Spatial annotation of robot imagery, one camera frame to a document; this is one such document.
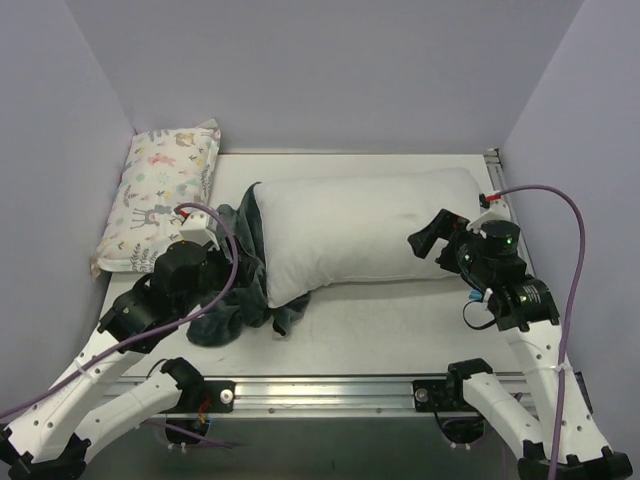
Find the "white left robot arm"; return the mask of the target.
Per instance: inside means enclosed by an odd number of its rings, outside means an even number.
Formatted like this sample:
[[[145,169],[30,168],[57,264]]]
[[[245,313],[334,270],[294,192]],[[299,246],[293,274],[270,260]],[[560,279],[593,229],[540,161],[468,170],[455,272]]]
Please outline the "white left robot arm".
[[[1,460],[12,479],[77,479],[111,442],[171,409],[190,411],[205,380],[182,357],[118,397],[105,393],[180,326],[208,313],[231,290],[240,268],[235,240],[225,262],[210,245],[180,241],[151,273],[119,295],[73,363],[43,394],[9,411]]]

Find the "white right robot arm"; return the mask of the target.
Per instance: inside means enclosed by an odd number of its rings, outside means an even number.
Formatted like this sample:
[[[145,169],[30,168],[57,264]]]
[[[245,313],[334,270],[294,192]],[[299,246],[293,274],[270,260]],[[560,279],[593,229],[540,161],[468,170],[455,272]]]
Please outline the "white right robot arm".
[[[553,296],[518,254],[519,227],[488,218],[479,226],[440,210],[408,242],[418,258],[439,240],[441,269],[482,296],[514,353],[535,410],[529,412],[480,358],[452,363],[446,402],[477,411],[512,450],[522,479],[628,479],[629,457],[613,450],[597,427],[561,347],[563,329]]]

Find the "white pillow insert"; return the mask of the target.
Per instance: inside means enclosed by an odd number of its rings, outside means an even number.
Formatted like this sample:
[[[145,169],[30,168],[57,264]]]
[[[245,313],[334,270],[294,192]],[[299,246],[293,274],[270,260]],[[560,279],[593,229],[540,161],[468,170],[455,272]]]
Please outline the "white pillow insert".
[[[269,306],[337,283],[447,277],[410,235],[443,209],[475,218],[480,186],[463,168],[390,176],[290,179],[253,189],[262,223]]]

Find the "dark grey fleece pillowcase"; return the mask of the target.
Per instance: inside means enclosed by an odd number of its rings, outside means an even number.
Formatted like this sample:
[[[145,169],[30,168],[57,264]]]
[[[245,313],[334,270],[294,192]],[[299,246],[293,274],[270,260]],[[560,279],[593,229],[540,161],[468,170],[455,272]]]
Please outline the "dark grey fleece pillowcase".
[[[251,255],[264,263],[264,289],[237,288],[233,284],[208,313],[189,323],[187,338],[195,345],[222,347],[238,339],[244,328],[259,328],[268,321],[277,334],[285,336],[310,303],[311,295],[305,293],[282,307],[268,305],[265,243],[255,189],[252,185],[246,190],[237,208],[221,204],[217,212],[234,234],[239,260],[241,255]]]

